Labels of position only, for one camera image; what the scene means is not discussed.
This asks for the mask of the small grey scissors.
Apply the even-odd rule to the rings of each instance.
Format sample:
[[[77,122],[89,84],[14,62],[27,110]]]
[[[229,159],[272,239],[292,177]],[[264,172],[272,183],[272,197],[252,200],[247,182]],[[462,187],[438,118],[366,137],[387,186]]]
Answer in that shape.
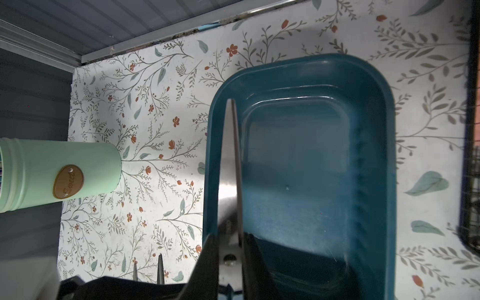
[[[134,262],[134,264],[133,264],[133,272],[132,272],[132,279],[133,279],[134,281],[136,281],[136,282],[139,281],[137,265],[138,265],[138,263],[137,263],[137,262]]]

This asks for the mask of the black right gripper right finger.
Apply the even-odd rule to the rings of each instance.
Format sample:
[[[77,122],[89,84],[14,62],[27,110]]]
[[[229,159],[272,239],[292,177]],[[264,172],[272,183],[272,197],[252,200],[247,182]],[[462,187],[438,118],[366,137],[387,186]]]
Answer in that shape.
[[[245,300],[280,300],[281,295],[252,234],[242,239],[242,280]]]

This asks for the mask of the teal plastic storage box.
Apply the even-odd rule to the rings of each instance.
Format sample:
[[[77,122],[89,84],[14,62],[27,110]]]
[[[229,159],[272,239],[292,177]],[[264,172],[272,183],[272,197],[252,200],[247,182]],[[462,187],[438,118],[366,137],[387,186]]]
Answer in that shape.
[[[393,95],[345,54],[237,72],[207,127],[203,235],[216,231],[226,102],[238,114],[244,229],[284,300],[391,300],[395,293]]]

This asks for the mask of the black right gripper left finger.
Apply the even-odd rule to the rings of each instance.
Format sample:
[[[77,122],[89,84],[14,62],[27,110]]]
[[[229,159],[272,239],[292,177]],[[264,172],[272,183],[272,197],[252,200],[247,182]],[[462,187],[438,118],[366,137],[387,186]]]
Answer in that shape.
[[[191,277],[177,297],[178,300],[217,300],[219,281],[220,247],[217,236],[210,234]]]

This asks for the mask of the silver blade scissors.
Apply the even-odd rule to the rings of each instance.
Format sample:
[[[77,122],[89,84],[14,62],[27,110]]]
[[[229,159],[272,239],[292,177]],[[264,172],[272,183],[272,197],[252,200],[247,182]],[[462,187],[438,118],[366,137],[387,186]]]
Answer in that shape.
[[[243,294],[243,208],[238,114],[233,99],[226,102],[222,132],[217,200],[220,288]]]

